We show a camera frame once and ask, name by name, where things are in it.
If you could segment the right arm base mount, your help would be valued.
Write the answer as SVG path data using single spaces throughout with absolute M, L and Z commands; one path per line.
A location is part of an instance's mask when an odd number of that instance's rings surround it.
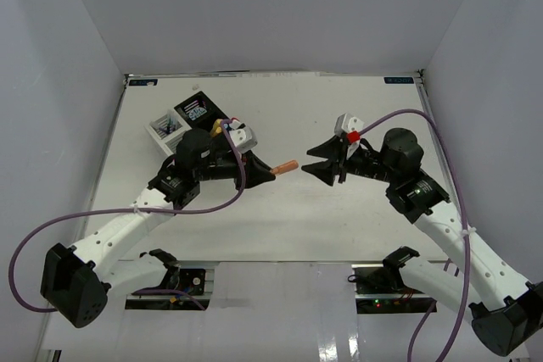
M 434 302 L 404 286 L 383 266 L 355 267 L 347 281 L 354 286 L 358 315 L 424 314 Z

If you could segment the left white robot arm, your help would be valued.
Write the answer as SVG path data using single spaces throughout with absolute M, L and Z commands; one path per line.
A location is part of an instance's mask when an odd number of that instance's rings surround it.
M 203 181 L 232 179 L 238 192 L 275 180 L 272 169 L 252 152 L 257 139 L 246 125 L 182 133 L 176 151 L 161 165 L 131 207 L 93 235 L 71 246 L 55 244 L 46 254 L 41 295 L 76 328 L 91 324 L 113 291 L 129 294 L 155 287 L 174 291 L 179 283 L 175 258 L 154 249 L 129 270 L 121 258 L 153 229 L 184 210 Z

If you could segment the pale yellow highlighter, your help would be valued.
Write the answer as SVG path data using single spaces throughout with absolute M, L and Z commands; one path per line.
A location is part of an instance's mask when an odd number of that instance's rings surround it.
M 222 122 L 222 119 L 217 119 L 212 127 L 212 130 L 214 131 L 215 129 L 218 129 L 221 127 L 221 122 Z

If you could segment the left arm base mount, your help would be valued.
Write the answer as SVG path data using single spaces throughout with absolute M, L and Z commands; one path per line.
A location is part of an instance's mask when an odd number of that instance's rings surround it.
M 201 268 L 170 273 L 157 287 L 131 295 L 125 309 L 153 311 L 205 311 L 213 291 L 213 271 Z

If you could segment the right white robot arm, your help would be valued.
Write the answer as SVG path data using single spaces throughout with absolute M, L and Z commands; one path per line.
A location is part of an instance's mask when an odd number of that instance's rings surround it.
M 458 268 L 467 267 L 469 285 L 434 268 L 409 247 L 383 260 L 384 285 L 395 293 L 408 287 L 458 311 L 466 304 L 476 337 L 493 354 L 506 357 L 542 328 L 542 285 L 510 267 L 461 216 L 446 190 L 421 167 L 423 148 L 404 128 L 385 133 L 374 150 L 352 131 L 344 131 L 308 150 L 317 163 L 302 170 L 331 186 L 347 175 L 388 183 L 391 206 L 430 237 Z

